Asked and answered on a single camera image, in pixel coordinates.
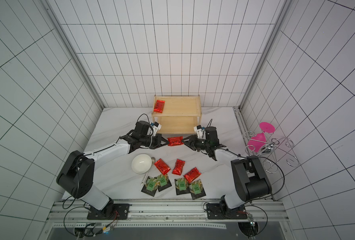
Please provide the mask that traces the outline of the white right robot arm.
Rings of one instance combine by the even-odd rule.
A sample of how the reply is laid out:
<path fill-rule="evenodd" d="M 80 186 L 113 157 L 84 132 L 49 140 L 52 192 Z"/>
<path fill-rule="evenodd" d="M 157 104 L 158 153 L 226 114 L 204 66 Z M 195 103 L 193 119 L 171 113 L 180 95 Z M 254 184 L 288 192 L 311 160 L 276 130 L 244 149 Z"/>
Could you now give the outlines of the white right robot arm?
<path fill-rule="evenodd" d="M 182 143 L 196 152 L 204 151 L 211 159 L 230 165 L 233 190 L 222 196 L 219 207 L 225 214 L 244 204 L 272 194 L 272 186 L 259 157 L 242 157 L 219 142 L 216 127 L 195 130 L 196 134 L 183 138 Z"/>

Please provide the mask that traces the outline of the green tea bag two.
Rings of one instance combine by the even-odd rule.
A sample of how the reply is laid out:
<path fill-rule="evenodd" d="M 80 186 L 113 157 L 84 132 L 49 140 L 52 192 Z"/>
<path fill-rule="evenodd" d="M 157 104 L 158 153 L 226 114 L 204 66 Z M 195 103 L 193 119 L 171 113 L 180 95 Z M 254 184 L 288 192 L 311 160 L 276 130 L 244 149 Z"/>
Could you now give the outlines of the green tea bag two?
<path fill-rule="evenodd" d="M 165 175 L 161 174 L 161 175 L 155 177 L 155 179 L 158 181 L 158 191 L 159 192 L 172 186 L 168 174 L 165 174 Z"/>

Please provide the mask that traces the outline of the red tea bag two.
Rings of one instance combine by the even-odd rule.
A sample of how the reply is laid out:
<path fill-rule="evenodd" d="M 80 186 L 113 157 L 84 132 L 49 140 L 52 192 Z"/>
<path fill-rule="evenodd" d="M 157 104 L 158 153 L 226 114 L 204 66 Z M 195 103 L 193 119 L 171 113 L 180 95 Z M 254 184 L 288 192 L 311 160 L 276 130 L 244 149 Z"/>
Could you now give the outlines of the red tea bag two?
<path fill-rule="evenodd" d="M 174 146 L 181 146 L 183 145 L 183 136 L 180 137 L 170 137 L 168 138 L 168 146 L 169 147 L 174 147 Z"/>

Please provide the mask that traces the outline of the red tea bag five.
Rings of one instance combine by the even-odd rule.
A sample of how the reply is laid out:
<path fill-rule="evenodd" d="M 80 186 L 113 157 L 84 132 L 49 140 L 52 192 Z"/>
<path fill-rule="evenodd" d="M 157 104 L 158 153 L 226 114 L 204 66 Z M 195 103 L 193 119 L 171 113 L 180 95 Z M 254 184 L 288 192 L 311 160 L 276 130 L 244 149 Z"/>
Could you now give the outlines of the red tea bag five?
<path fill-rule="evenodd" d="M 184 178 L 190 184 L 194 180 L 196 180 L 200 175 L 201 175 L 201 172 L 197 169 L 197 167 L 194 167 L 193 169 L 191 169 L 188 173 L 186 173 L 184 175 Z"/>

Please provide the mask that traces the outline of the green tea bag four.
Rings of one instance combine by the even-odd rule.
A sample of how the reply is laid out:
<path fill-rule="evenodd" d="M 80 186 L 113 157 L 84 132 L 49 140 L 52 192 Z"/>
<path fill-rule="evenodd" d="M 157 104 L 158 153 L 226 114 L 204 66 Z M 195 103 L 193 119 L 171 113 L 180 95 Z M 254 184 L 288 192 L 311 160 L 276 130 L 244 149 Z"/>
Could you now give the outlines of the green tea bag four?
<path fill-rule="evenodd" d="M 189 191 L 190 191 L 192 200 L 196 200 L 196 199 L 206 196 L 206 193 L 205 193 L 205 190 L 204 190 L 201 180 L 196 180 L 196 181 L 193 181 L 192 183 L 190 183 L 189 184 Z"/>

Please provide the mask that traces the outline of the white bowl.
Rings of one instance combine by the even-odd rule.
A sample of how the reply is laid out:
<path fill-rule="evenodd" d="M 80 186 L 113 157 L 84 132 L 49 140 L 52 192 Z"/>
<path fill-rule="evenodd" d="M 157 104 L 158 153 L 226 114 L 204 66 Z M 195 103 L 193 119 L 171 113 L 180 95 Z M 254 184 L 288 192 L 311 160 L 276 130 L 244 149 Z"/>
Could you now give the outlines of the white bowl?
<path fill-rule="evenodd" d="M 133 159 L 131 168 L 136 174 L 144 174 L 150 170 L 153 164 L 152 157 L 147 154 L 140 154 Z"/>

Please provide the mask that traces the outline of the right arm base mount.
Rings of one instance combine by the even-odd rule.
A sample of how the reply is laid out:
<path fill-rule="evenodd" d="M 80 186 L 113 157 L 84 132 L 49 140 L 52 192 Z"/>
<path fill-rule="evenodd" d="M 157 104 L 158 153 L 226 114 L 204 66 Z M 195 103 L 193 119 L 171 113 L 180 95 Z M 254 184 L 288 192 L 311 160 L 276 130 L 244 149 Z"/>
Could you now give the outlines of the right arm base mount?
<path fill-rule="evenodd" d="M 220 199 L 219 203 L 205 202 L 203 209 L 209 220 L 246 220 L 248 218 L 244 205 L 230 209 L 226 205 L 224 197 Z"/>

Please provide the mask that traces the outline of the red tea bag four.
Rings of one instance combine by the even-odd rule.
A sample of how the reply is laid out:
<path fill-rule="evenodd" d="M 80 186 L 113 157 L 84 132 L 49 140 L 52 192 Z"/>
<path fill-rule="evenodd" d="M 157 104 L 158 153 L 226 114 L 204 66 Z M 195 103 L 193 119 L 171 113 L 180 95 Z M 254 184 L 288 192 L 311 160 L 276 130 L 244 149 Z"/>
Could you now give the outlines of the red tea bag four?
<path fill-rule="evenodd" d="M 171 168 L 162 160 L 159 159 L 154 163 L 154 166 L 161 172 L 162 175 L 166 175 Z"/>

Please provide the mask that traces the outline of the green tea bag one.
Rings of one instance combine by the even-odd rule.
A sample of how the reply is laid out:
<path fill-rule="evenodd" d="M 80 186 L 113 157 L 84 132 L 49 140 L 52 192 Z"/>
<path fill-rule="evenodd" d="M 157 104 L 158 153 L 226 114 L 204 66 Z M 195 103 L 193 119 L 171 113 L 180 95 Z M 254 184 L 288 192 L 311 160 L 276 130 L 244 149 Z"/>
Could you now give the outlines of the green tea bag one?
<path fill-rule="evenodd" d="M 159 185 L 160 181 L 157 178 L 148 177 L 143 185 L 141 192 L 154 197 Z"/>

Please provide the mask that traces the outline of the green tea bag three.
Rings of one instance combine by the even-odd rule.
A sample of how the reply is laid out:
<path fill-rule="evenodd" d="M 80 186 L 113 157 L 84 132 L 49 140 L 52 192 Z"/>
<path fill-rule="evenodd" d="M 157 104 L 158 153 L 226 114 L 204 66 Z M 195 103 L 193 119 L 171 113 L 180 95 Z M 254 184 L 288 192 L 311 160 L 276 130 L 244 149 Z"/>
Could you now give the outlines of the green tea bag three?
<path fill-rule="evenodd" d="M 175 179 L 175 189 L 176 189 L 176 194 L 177 195 L 184 195 L 184 194 L 189 194 L 189 183 L 185 178 L 178 178 Z"/>

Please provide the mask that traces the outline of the red tea bag one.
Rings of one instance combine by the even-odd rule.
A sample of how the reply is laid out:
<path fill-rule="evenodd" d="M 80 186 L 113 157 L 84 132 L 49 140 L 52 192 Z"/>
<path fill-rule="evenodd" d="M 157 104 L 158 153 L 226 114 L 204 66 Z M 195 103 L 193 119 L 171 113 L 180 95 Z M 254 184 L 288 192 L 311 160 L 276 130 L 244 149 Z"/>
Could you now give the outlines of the red tea bag one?
<path fill-rule="evenodd" d="M 153 112 L 154 113 L 163 113 L 164 106 L 165 106 L 165 101 L 156 100 Z"/>

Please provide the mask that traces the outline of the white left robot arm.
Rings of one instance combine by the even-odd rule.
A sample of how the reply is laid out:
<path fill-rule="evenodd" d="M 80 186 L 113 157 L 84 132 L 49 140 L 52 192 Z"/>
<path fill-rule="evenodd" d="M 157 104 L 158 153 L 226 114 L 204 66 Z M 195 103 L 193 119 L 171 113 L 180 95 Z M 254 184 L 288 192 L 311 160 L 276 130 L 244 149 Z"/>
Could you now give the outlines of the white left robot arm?
<path fill-rule="evenodd" d="M 157 122 L 137 121 L 135 128 L 117 141 L 97 150 L 81 153 L 73 151 L 63 165 L 56 182 L 74 199 L 81 199 L 99 214 L 114 212 L 114 203 L 94 185 L 96 165 L 130 154 L 137 149 L 157 149 L 169 144 L 158 131 L 162 128 Z"/>

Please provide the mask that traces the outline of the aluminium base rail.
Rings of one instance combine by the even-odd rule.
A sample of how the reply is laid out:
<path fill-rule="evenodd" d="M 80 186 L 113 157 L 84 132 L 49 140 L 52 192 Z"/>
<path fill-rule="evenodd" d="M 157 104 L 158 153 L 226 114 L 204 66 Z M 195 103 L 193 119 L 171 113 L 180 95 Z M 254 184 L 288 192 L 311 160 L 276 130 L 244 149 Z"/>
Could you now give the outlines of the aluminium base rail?
<path fill-rule="evenodd" d="M 83 229 L 109 231 L 130 227 L 199 227 L 225 229 L 226 222 L 259 225 L 289 220 L 281 202 L 269 200 L 245 204 L 237 210 L 224 212 L 216 200 L 133 200 L 116 201 L 113 213 L 103 216 L 81 201 L 68 210 L 62 203 L 54 203 L 44 231 L 63 229 L 68 233 Z"/>

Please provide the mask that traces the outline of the wooden two-tier shelf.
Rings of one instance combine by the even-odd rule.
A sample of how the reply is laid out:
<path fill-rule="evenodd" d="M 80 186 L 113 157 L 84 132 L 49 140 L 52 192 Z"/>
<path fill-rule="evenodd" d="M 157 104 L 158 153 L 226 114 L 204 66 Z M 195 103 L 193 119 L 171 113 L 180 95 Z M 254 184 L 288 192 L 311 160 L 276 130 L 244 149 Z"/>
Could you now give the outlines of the wooden two-tier shelf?
<path fill-rule="evenodd" d="M 192 135 L 194 128 L 201 123 L 200 96 L 155 96 L 157 101 L 164 101 L 162 113 L 152 113 L 153 122 L 162 127 L 158 130 L 161 134 Z"/>

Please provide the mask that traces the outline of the red tea bag three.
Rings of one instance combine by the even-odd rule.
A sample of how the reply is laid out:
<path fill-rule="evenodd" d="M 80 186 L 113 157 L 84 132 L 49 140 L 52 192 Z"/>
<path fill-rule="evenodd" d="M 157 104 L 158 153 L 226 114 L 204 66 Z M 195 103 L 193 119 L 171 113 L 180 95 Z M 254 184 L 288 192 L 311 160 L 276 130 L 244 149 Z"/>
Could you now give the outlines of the red tea bag three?
<path fill-rule="evenodd" d="M 177 159 L 172 174 L 181 176 L 184 165 L 185 161 Z"/>

